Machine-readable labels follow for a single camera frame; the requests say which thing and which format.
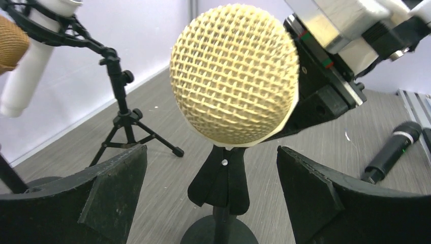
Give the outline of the black tripod shock-mount stand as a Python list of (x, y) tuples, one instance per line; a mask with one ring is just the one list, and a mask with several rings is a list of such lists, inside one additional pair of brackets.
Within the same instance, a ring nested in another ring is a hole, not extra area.
[[(84, 1), (77, 11), (90, 35), (114, 48), (133, 86), (168, 63), (188, 22), (187, 1)], [(29, 106), (1, 117), (1, 151), (14, 162), (113, 99), (100, 56), (86, 48), (57, 47)]]

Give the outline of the white microphone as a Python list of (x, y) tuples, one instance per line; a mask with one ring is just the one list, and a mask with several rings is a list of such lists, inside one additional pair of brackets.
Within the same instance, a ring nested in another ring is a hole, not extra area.
[[(60, 17), (71, 17), (83, 1), (36, 1), (41, 6)], [(59, 31), (59, 20), (53, 20), (39, 10), (30, 10), (30, 21), (50, 30)], [(29, 50), (12, 71), (6, 81), (1, 96), (1, 114), (19, 117), (28, 107), (54, 47), (30, 38)]]

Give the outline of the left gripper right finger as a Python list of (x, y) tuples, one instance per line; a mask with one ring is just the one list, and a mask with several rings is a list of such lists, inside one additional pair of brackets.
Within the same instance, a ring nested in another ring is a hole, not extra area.
[(297, 243), (430, 243), (430, 196), (372, 185), (285, 146), (277, 167)]

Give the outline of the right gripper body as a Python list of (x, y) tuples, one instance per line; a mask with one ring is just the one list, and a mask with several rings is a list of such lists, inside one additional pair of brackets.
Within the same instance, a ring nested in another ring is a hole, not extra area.
[(334, 120), (367, 101), (363, 84), (356, 84), (351, 70), (336, 54), (325, 51), (296, 15), (283, 23), (299, 55), (299, 102), (276, 140)]

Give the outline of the black round-base stand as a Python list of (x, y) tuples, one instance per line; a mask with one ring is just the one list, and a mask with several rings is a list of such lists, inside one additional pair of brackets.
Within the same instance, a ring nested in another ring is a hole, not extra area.
[(22, 194), (30, 188), (41, 186), (49, 182), (61, 179), (59, 176), (43, 177), (29, 182), (28, 184), (18, 175), (18, 173), (10, 166), (7, 160), (1, 155), (1, 181), (14, 194)]
[(250, 228), (237, 216), (247, 212), (250, 198), (244, 167), (246, 148), (213, 146), (189, 185), (188, 198), (197, 206), (213, 207), (212, 214), (193, 223), (181, 244), (257, 243)]

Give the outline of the cream yellow microphone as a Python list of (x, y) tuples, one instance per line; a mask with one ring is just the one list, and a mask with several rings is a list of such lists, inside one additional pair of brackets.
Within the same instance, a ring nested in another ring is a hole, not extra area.
[(282, 23), (228, 4), (190, 22), (172, 47), (170, 82), (191, 128), (219, 147), (251, 147), (280, 132), (299, 100), (299, 56)]

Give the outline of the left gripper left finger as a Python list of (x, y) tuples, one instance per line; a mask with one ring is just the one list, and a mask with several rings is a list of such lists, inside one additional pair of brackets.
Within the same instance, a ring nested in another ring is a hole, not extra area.
[(136, 145), (22, 194), (1, 194), (1, 243), (126, 243), (147, 169)]

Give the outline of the gold microphone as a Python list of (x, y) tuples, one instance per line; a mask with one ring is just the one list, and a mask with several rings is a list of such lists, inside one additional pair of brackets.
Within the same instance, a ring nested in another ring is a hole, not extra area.
[(29, 44), (29, 36), (11, 20), (1, 16), (1, 75), (16, 69)]

